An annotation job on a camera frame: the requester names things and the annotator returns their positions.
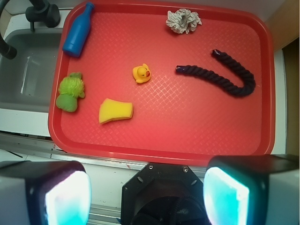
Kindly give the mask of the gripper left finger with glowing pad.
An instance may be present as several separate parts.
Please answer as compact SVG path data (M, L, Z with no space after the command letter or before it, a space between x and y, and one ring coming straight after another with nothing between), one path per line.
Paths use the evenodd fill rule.
M77 161L3 161L2 225L85 225L91 182Z

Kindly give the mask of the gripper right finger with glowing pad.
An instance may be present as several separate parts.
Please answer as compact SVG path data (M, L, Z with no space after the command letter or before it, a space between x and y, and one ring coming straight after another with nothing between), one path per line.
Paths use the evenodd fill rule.
M215 156L204 176L203 199L212 225L298 225L300 159Z

